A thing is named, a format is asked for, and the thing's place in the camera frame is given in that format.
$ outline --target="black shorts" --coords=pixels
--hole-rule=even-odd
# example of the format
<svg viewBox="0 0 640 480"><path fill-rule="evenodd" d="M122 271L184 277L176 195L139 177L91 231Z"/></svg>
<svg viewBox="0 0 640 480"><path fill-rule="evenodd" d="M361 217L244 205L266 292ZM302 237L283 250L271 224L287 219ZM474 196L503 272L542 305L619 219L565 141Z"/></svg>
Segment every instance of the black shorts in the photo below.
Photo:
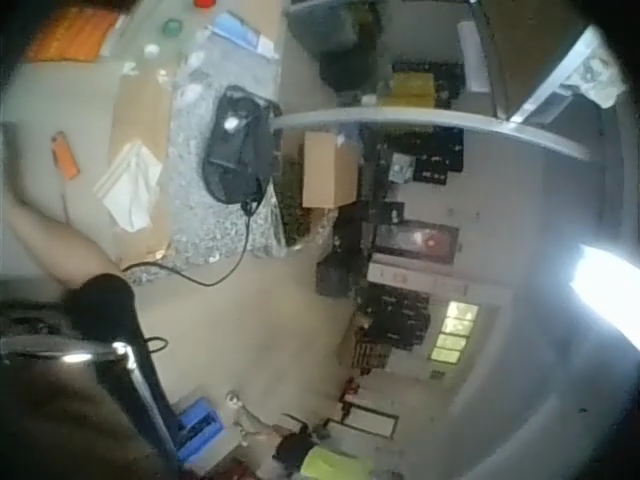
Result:
<svg viewBox="0 0 640 480"><path fill-rule="evenodd" d="M77 290L68 292L63 300L63 309L69 316L73 329L85 340L109 344L121 341L131 345L138 368L149 385L165 426L175 443L180 431L180 421L161 387L147 349L138 322L131 286L115 275L99 275ZM140 435L161 452L163 457L170 458L128 372L107 363L97 364L96 373L101 385L120 404Z"/></svg>
<svg viewBox="0 0 640 480"><path fill-rule="evenodd" d="M309 452L317 447L308 435L292 433L284 437L276 448L273 459L288 472L300 472Z"/></svg>

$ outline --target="window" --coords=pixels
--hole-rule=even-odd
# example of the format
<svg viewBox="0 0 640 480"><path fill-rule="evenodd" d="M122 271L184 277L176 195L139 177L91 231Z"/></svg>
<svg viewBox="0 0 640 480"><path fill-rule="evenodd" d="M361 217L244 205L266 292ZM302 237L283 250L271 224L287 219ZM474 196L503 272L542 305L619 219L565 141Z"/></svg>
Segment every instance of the window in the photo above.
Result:
<svg viewBox="0 0 640 480"><path fill-rule="evenodd" d="M431 352L431 360L450 365L456 365L460 361L479 309L476 305L449 302L442 330Z"/></svg>

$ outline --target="bright light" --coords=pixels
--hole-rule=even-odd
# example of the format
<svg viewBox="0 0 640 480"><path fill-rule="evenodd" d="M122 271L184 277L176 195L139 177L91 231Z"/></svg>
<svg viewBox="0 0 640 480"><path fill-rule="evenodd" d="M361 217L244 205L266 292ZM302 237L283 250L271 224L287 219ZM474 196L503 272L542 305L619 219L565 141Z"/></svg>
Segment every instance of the bright light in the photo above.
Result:
<svg viewBox="0 0 640 480"><path fill-rule="evenodd" d="M90 353L70 353L62 357L64 363L84 363L93 358Z"/></svg>
<svg viewBox="0 0 640 480"><path fill-rule="evenodd" d="M571 286L640 350L640 269L609 252L582 249Z"/></svg>

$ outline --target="person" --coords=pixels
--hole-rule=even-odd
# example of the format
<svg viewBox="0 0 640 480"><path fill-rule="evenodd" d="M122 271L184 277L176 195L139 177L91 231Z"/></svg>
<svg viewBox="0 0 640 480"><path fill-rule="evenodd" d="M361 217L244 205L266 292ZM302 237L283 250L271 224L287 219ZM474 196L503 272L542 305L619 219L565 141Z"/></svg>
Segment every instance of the person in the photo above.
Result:
<svg viewBox="0 0 640 480"><path fill-rule="evenodd" d="M287 474L301 474L315 480L404 479L400 472L377 470L369 460L323 447L307 431L294 432L282 425L269 425L249 410L236 392L227 394L227 404L237 411L233 425L244 443L253 438L274 445L273 459Z"/></svg>
<svg viewBox="0 0 640 480"><path fill-rule="evenodd" d="M11 149L2 159L1 227L9 227L42 270L65 288L59 303L21 301L21 311L30 311L26 317L32 319L57 314L84 340L129 344L175 442L180 422L147 350L133 289L95 242L27 204L16 188L18 160L8 152ZM15 299L0 302L3 334L15 326L10 321L16 316L15 304ZM1 428L11 437L0 436L12 438L8 448L15 450L13 439L22 439L23 447L49 461L47 470L63 478L177 478L175 451L168 451L126 370L104 362L89 374L86 366L59 368L52 363L58 362L33 361L29 368L0 365ZM0 450L7 457L0 461L3 468L4 460L19 456ZM28 461L22 462L20 468L28 466Z"/></svg>

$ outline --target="red item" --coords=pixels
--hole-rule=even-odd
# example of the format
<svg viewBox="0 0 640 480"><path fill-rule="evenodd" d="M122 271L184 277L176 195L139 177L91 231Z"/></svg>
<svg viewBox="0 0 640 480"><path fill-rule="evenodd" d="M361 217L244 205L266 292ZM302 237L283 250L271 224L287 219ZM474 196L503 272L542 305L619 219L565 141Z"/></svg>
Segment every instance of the red item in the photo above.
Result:
<svg viewBox="0 0 640 480"><path fill-rule="evenodd" d="M193 0L193 5L196 8L211 8L216 6L217 0Z"/></svg>

